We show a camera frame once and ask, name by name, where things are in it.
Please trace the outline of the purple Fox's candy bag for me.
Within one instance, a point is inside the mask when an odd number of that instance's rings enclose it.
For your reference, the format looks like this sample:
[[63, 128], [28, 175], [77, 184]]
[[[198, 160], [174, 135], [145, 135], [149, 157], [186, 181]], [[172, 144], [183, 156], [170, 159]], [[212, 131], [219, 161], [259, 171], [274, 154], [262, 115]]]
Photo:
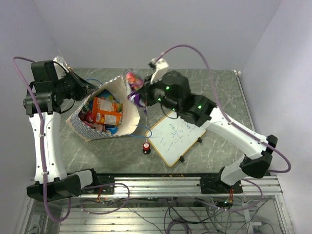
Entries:
[[134, 71], [127, 71], [125, 76], [125, 84], [127, 89], [127, 98], [138, 108], [143, 109], [145, 115], [147, 115], [147, 108], [143, 101], [141, 94], [138, 92], [143, 87], [144, 80]]

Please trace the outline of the orange snack box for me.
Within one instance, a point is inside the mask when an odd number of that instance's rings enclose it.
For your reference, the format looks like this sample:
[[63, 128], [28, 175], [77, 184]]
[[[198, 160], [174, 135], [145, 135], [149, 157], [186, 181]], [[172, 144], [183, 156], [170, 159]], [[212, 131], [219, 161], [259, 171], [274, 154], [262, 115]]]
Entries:
[[92, 114], [94, 123], [119, 126], [122, 123], [122, 103], [97, 104], [97, 97], [93, 99]]

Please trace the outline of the blue checkered paper bag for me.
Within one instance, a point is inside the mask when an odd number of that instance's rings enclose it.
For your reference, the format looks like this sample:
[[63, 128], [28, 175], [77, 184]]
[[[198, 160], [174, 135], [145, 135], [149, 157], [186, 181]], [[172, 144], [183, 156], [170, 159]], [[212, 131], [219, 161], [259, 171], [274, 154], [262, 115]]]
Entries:
[[121, 136], [145, 138], [134, 134], [138, 127], [147, 130], [147, 138], [152, 136], [149, 127], [139, 124], [138, 109], [128, 100], [122, 76], [97, 88], [66, 121], [79, 137], [86, 142]]

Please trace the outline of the blue fruit candy bag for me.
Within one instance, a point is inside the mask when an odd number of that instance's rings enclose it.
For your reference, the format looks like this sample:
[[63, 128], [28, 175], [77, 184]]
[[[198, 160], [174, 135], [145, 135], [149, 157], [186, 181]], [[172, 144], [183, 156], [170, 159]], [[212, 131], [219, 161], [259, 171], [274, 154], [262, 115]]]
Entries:
[[119, 103], [117, 99], [106, 89], [97, 95], [97, 104], [102, 103]]

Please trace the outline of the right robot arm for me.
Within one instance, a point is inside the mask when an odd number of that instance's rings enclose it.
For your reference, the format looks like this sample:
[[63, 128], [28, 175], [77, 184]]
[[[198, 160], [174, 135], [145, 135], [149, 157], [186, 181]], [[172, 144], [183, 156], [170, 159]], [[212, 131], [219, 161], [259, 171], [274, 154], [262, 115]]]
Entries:
[[214, 132], [244, 153], [234, 163], [220, 169], [214, 184], [219, 192], [227, 192], [248, 176], [262, 178], [268, 171], [277, 137], [257, 134], [231, 117], [225, 118], [215, 102], [191, 92], [189, 80], [181, 73], [167, 72], [156, 82], [148, 76], [139, 93], [147, 106], [158, 103], [169, 108], [182, 120]]

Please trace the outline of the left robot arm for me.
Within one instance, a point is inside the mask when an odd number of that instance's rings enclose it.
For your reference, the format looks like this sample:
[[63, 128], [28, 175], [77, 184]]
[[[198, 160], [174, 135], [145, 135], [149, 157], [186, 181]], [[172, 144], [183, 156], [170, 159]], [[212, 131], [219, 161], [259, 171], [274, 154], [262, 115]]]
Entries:
[[54, 60], [31, 63], [34, 81], [23, 101], [35, 138], [35, 183], [27, 195], [37, 201], [56, 201], [79, 196], [84, 189], [93, 194], [99, 189], [94, 169], [67, 174], [60, 146], [61, 106], [68, 100], [81, 101], [98, 89], [71, 69]]

